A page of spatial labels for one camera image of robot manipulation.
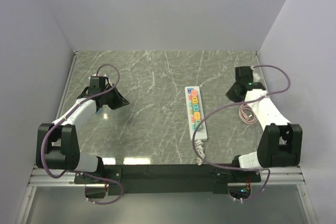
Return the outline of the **white multicolour power strip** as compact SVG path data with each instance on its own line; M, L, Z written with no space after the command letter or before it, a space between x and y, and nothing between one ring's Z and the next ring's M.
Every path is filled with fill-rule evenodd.
M202 98L199 86L185 87L185 100L187 109L188 128L192 140L194 131L200 121L204 118ZM207 130L203 122L196 131L195 140L207 141Z

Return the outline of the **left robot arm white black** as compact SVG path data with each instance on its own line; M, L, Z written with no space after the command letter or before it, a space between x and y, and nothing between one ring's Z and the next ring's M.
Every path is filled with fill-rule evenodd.
M116 110L128 104L108 77L90 77L89 86L84 88L74 105L63 116L52 123L39 126L37 167L86 172L91 182L101 182L105 176L102 158L81 153L77 130L103 106Z

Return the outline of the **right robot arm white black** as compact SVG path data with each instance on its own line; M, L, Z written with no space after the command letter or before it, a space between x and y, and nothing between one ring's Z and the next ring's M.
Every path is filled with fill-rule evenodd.
M238 115L246 124L258 122L263 133L255 152L234 157L230 175L241 182L252 168L293 167L300 163L303 130L276 108L253 67L235 68L235 82L226 93L239 103Z

